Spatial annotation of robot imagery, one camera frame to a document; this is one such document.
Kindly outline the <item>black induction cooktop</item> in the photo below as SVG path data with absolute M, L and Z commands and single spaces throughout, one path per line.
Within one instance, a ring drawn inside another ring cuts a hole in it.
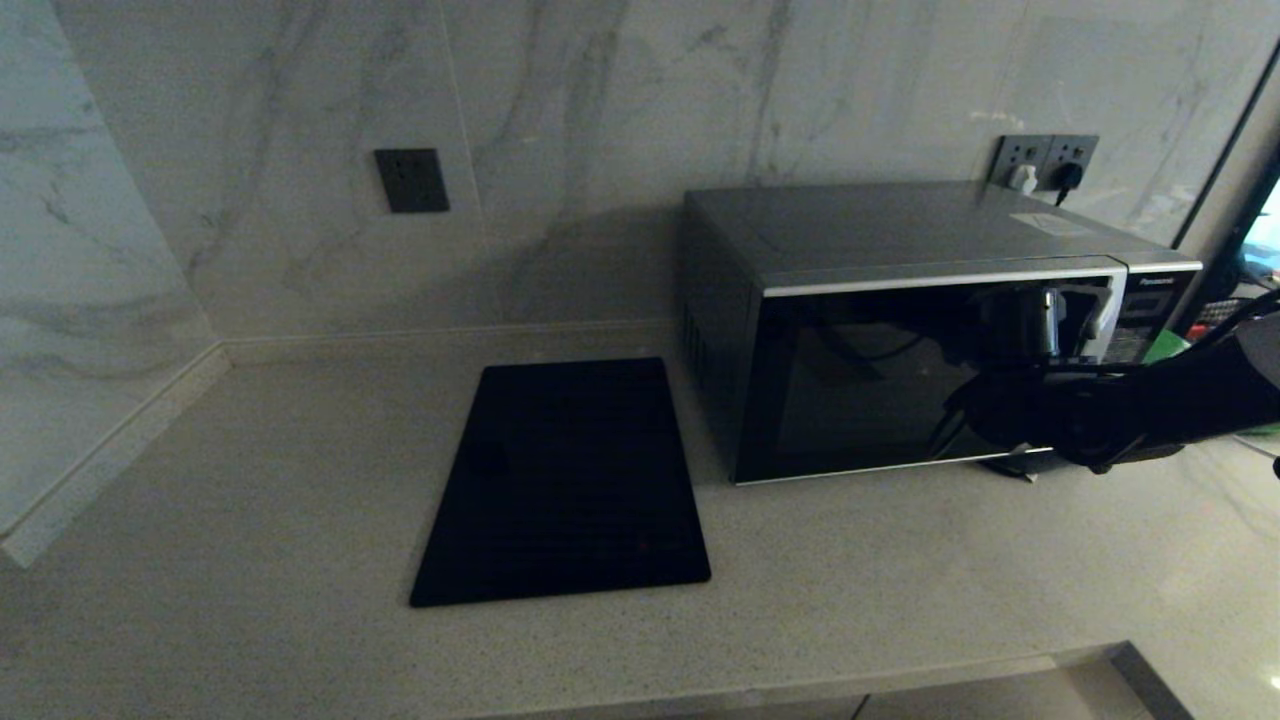
M 481 372 L 411 607 L 710 577 L 663 360 Z

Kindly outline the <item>silver microwave oven body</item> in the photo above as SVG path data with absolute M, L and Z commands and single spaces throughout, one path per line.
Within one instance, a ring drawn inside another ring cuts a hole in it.
M 765 299 L 1112 268 L 1126 286 L 1108 352 L 1068 365 L 1114 366 L 1142 361 L 1201 263 L 980 182 L 690 191 L 675 283 L 687 363 L 731 480 Z

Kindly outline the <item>dark grey wall socket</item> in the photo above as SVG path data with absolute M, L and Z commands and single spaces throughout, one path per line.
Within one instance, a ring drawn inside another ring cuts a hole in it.
M 392 214 L 443 214 L 451 210 L 436 149 L 376 149 L 374 159 Z

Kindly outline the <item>light grey wall socket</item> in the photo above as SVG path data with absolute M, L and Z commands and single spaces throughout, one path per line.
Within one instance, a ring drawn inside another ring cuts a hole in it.
M 1080 163 L 1087 172 L 1098 141 L 1100 137 L 1097 135 L 1053 136 L 1051 138 L 1050 149 L 1046 151 L 1042 168 L 1039 169 L 1039 191 L 1056 192 L 1052 176 L 1056 172 L 1056 169 L 1061 167 L 1064 163 L 1068 161 Z
M 1030 163 L 1038 174 L 1050 149 L 1052 135 L 1005 135 L 1001 136 L 993 156 L 987 182 L 1006 190 L 1010 173 L 1018 164 Z

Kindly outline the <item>dark rectangular pad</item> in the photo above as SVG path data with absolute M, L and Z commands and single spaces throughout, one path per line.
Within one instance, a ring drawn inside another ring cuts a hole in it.
M 997 475 L 1024 480 L 1034 484 L 1037 479 L 1059 465 L 1059 456 L 1051 450 L 1038 452 L 1010 454 L 1000 457 L 983 459 L 979 464 Z

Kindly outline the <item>black window frame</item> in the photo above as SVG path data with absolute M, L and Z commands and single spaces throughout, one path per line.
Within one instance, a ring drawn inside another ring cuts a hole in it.
M 1167 325 L 1187 333 L 1202 307 L 1226 287 L 1236 255 L 1275 184 L 1280 182 L 1280 36 L 1172 249 L 1199 259 Z

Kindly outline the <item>silver black microwave oven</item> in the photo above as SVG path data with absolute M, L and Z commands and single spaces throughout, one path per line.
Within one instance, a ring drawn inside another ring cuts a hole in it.
M 1060 332 L 1039 363 L 977 364 L 975 296 L 1004 286 L 1105 286 L 1112 268 L 1061 277 L 978 275 L 902 288 L 763 301 L 733 451 L 739 486 L 1015 454 L 961 430 L 940 454 L 945 401 L 982 372 L 1096 364 L 1096 337 Z

